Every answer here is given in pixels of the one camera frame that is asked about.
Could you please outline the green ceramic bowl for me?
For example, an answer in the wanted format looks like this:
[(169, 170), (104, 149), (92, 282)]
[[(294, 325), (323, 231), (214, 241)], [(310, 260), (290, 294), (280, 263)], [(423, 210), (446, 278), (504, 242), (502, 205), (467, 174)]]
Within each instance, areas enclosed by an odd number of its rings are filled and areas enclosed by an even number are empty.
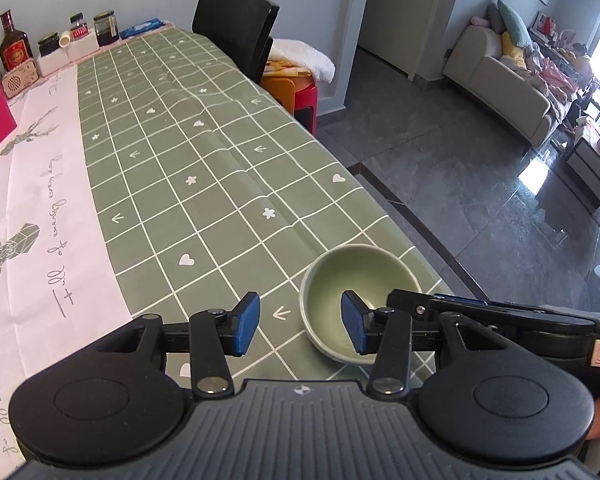
[(300, 285), (300, 314), (310, 341), (342, 364), (373, 364), (367, 331), (373, 312), (396, 289), (422, 290), (412, 270), (385, 249), (354, 244), (325, 252)]

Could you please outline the green checked tablecloth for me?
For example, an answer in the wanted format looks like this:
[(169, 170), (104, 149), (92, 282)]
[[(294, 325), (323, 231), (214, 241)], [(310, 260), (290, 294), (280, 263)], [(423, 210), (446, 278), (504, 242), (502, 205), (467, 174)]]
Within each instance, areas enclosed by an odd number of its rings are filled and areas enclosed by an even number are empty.
[(314, 347), (302, 278), (329, 249), (391, 252), (424, 292), (446, 284), (373, 196), (272, 96), (199, 35), (169, 27), (78, 67), (88, 178), (132, 315), (186, 321), (257, 292), (246, 378), (365, 378)]

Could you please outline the red plastic stool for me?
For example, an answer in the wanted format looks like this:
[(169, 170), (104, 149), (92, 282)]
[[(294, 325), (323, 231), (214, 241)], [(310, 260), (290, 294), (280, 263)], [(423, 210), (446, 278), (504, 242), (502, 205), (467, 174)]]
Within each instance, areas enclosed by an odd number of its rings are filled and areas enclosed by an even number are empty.
[(312, 136), (316, 135), (318, 88), (311, 75), (267, 76), (260, 86)]

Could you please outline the white towel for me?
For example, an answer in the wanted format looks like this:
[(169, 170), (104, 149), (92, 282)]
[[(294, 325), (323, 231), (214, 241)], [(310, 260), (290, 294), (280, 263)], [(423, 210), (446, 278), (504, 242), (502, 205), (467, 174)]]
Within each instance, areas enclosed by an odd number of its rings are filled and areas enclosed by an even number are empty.
[(275, 38), (268, 58), (306, 68), (316, 82), (330, 84), (336, 75), (336, 66), (326, 54), (300, 40)]

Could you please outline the beige sofa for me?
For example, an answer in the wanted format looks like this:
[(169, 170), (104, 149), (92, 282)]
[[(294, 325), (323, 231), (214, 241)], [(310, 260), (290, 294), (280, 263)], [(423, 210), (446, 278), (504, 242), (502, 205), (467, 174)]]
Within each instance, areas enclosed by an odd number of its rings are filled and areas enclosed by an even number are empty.
[(567, 118), (585, 78), (542, 53), (520, 14), (498, 1), (472, 18), (443, 75), (509, 123), (534, 148)]

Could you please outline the black chair far right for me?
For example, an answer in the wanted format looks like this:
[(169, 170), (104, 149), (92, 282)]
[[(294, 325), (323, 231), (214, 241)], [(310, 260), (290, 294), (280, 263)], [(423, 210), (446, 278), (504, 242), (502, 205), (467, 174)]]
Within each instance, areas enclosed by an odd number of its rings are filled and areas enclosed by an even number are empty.
[(268, 0), (198, 0), (192, 32), (211, 40), (245, 76), (260, 84), (279, 6)]

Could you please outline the blue packet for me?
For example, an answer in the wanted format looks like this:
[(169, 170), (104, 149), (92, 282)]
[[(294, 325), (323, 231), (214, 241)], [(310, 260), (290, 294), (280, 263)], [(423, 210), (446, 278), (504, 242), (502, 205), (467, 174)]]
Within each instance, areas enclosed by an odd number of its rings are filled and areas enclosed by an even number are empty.
[(161, 21), (158, 18), (152, 18), (151, 20), (123, 29), (119, 32), (119, 37), (121, 40), (137, 37), (146, 34), (146, 32), (152, 32), (153, 30), (161, 28), (165, 24), (164, 21)]

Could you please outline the white condiment box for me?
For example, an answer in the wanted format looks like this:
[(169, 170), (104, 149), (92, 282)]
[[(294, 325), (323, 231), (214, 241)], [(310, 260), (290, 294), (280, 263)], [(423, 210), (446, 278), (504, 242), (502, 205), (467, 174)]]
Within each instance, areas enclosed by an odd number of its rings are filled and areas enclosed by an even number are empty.
[(47, 77), (71, 63), (79, 62), (82, 58), (94, 54), (98, 49), (96, 35), (92, 32), (84, 38), (70, 42), (68, 47), (59, 48), (45, 56), (39, 56), (35, 60), (36, 67), (42, 77)]

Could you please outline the small wooden radio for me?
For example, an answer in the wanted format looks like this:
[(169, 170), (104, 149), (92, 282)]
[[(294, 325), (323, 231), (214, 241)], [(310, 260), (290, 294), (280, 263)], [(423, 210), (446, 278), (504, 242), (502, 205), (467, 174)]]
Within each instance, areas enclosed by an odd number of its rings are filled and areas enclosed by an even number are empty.
[(40, 78), (38, 68), (32, 58), (18, 65), (5, 74), (2, 79), (2, 87), (6, 99), (10, 100), (27, 88), (35, 84)]

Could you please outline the dark glass jar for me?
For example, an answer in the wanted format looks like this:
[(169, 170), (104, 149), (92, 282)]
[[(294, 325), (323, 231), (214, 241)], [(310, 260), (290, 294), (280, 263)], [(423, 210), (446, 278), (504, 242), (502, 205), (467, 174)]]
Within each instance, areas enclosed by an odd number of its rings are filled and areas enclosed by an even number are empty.
[(119, 32), (114, 10), (100, 12), (95, 15), (94, 29), (99, 47), (106, 47), (118, 41)]

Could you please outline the red label spice jar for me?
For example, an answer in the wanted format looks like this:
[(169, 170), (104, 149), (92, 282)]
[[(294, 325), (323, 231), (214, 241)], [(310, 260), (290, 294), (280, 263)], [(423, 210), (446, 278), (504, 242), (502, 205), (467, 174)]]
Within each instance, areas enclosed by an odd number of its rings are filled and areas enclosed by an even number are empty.
[(72, 41), (82, 39), (90, 32), (82, 13), (73, 14), (73, 16), (70, 18), (70, 23), (70, 35)]

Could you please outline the black lidded jar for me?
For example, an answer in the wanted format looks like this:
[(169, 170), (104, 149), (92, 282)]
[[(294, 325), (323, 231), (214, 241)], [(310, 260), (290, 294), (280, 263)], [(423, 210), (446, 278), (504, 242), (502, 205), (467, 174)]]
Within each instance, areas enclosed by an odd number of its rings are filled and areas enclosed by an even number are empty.
[(40, 57), (50, 55), (60, 48), (60, 37), (57, 32), (47, 34), (38, 40), (38, 52)]

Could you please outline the brown liquor bottle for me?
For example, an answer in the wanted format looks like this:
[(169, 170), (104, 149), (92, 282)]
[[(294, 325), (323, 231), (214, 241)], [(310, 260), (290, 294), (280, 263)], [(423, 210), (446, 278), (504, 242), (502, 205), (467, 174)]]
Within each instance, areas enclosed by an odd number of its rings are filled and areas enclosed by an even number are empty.
[(6, 72), (14, 70), (30, 58), (33, 58), (28, 35), (16, 29), (12, 20), (12, 11), (1, 14), (4, 38), (0, 47), (0, 57)]

